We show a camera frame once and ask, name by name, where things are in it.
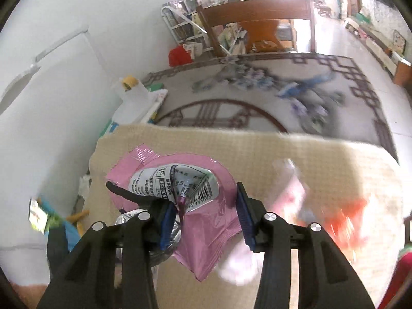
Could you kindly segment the clear plastic bottle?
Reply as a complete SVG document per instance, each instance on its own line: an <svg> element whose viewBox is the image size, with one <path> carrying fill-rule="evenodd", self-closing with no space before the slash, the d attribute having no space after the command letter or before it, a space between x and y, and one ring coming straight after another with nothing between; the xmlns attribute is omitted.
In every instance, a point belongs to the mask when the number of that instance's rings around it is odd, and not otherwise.
<svg viewBox="0 0 412 309"><path fill-rule="evenodd" d="M147 235L149 258L152 267L167 260L177 249L181 240L181 222L175 207L168 207L166 211L148 211L135 209L120 215L115 225L128 222L134 216L143 213L150 215L151 225L156 225Z"/></svg>

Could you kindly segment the white jug yellow cap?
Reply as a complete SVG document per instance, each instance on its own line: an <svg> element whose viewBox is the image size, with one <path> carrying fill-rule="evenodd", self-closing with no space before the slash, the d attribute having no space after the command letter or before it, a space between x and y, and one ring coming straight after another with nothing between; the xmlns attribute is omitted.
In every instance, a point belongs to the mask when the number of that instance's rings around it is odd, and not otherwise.
<svg viewBox="0 0 412 309"><path fill-rule="evenodd" d="M112 117L112 120L119 125L138 123L154 103L147 88L133 76L119 79L111 89L122 100L122 104Z"/></svg>

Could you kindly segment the red bag on floor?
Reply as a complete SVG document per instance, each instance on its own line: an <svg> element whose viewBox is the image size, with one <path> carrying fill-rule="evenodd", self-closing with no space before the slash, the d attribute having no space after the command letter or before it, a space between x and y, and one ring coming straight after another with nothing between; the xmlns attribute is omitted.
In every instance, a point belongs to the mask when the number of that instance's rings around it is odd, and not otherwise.
<svg viewBox="0 0 412 309"><path fill-rule="evenodd" d="M168 61L171 68L193 63L193 59L191 58L190 54L184 49L182 45L171 49L168 54Z"/></svg>

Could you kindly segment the small framed picture on cabinet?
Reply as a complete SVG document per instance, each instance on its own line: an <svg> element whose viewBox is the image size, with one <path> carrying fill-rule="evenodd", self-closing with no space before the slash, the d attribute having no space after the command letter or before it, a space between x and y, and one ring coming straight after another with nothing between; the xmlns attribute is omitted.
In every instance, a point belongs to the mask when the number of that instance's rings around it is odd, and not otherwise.
<svg viewBox="0 0 412 309"><path fill-rule="evenodd" d="M393 47L393 50L397 54L400 54L400 55L404 54L405 47L406 47L406 40L397 30L394 30L393 32L392 47Z"/></svg>

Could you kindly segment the low tv cabinet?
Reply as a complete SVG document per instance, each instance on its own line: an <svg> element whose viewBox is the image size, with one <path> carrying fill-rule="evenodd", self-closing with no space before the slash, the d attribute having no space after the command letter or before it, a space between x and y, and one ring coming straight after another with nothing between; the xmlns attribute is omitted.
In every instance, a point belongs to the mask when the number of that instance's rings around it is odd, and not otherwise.
<svg viewBox="0 0 412 309"><path fill-rule="evenodd" d="M360 40L396 85L411 86L411 62L395 51L389 39L366 22L352 16L345 19L344 27Z"/></svg>

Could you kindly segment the white magazine rack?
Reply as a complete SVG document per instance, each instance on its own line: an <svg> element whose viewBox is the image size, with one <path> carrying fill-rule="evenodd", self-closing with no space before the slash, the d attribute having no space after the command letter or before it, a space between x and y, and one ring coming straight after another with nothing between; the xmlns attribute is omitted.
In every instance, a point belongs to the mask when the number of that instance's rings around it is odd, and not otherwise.
<svg viewBox="0 0 412 309"><path fill-rule="evenodd" d="M193 20L197 12L186 13L179 0L161 7L161 17L177 45L201 43L203 52L212 52L213 47L200 21Z"/></svg>

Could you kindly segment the red green trash basin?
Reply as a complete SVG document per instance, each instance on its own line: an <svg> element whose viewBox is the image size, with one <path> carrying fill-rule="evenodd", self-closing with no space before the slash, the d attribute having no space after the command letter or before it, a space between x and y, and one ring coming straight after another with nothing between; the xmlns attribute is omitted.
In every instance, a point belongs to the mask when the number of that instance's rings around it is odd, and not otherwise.
<svg viewBox="0 0 412 309"><path fill-rule="evenodd" d="M406 282L408 275L411 273L411 244L407 244L399 251L399 257L394 268L389 286L386 293L378 306L378 309L386 308L390 301L395 297L401 286Z"/></svg>

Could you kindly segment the patterned grey rug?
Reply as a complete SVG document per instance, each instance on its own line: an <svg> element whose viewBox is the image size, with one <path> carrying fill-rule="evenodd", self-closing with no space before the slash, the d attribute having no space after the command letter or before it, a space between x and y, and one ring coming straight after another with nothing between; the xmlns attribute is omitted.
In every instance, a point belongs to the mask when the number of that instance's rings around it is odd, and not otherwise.
<svg viewBox="0 0 412 309"><path fill-rule="evenodd" d="M151 72L143 82L168 90L161 119L176 126L216 126L218 104L243 102L271 116L278 131L365 142L396 155L379 97L349 57L244 54Z"/></svg>

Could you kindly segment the pink foil wrapper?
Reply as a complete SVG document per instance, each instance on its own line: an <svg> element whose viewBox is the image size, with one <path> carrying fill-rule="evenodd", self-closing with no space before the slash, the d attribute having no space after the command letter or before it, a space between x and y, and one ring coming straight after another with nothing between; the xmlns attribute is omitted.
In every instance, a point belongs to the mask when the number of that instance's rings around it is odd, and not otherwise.
<svg viewBox="0 0 412 309"><path fill-rule="evenodd" d="M159 155L142 144L121 158L105 178L136 195L173 203L185 198L182 237L173 255L200 282L240 231L235 180L209 156Z"/></svg>

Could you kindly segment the orange snack bag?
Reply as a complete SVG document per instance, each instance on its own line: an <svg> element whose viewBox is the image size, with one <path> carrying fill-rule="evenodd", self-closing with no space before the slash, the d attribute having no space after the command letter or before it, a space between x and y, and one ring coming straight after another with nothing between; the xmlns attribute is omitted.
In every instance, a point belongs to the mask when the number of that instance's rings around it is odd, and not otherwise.
<svg viewBox="0 0 412 309"><path fill-rule="evenodd" d="M322 226L352 263L357 260L358 253L368 240L363 229L368 204L367 200L360 199L337 208L321 209Z"/></svg>

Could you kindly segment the wooden bench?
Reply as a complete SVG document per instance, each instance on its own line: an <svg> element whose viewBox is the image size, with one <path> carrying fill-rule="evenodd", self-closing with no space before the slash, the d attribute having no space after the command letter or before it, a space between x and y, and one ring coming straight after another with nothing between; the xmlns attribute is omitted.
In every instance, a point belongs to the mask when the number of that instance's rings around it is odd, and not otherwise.
<svg viewBox="0 0 412 309"><path fill-rule="evenodd" d="M254 43L269 41L279 51L284 47L276 37L280 20L307 20L310 28L309 51L316 51L314 1L313 0L244 0L228 2L203 8L196 8L212 44L216 57L225 57L213 28L238 23L248 32L246 50L251 51Z"/></svg>

